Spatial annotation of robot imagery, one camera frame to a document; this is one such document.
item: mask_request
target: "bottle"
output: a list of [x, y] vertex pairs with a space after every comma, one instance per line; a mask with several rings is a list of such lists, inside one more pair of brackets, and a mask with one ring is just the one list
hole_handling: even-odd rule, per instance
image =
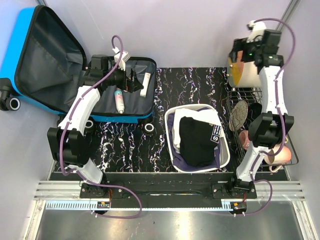
[[122, 96], [121, 89], [117, 88], [114, 92], [114, 98], [115, 98], [115, 105], [116, 110], [118, 113], [123, 114], [125, 112], [125, 103], [124, 103], [124, 97]]

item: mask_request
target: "white towel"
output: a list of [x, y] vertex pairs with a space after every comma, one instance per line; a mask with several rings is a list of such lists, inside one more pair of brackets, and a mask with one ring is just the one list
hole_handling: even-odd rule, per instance
[[218, 112], [214, 109], [205, 109], [202, 111], [195, 111], [187, 108], [179, 108], [174, 112], [173, 128], [172, 128], [172, 139], [173, 147], [177, 153], [180, 153], [180, 120], [183, 117], [193, 118], [201, 122], [215, 124], [221, 126], [221, 122], [218, 116]]

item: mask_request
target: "reflective metal surface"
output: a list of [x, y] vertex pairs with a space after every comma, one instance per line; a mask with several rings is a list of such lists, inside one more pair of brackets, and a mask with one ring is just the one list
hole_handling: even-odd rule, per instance
[[[260, 207], [258, 202], [249, 202], [248, 212]], [[237, 218], [208, 212], [144, 212], [140, 218], [122, 220], [95, 218], [88, 211], [45, 210], [36, 239], [301, 240], [303, 237], [291, 203], [271, 202], [257, 215]]]

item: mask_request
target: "blue suitcase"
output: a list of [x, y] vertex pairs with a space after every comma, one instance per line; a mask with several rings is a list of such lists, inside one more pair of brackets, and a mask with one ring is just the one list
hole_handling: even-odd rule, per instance
[[[18, 15], [0, 70], [0, 110], [16, 111], [23, 100], [64, 116], [88, 67], [84, 49], [52, 9], [42, 5], [25, 8]], [[123, 92], [125, 109], [119, 114], [116, 86], [110, 86], [92, 111], [95, 121], [151, 122], [157, 64], [150, 58], [131, 57], [126, 62], [127, 74], [131, 69], [140, 83], [150, 73], [146, 96], [140, 96], [140, 90]]]

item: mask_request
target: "black marble tabletop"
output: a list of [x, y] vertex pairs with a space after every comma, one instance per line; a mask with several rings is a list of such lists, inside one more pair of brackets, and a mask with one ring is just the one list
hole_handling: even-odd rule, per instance
[[[104, 172], [176, 172], [168, 151], [166, 111], [187, 104], [209, 104], [217, 110], [227, 139], [232, 138], [227, 129], [228, 90], [223, 67], [158, 68], [153, 106], [156, 133], [145, 136], [137, 124], [101, 122], [86, 136], [90, 157]], [[230, 163], [217, 171], [231, 172], [234, 167], [231, 156]]]

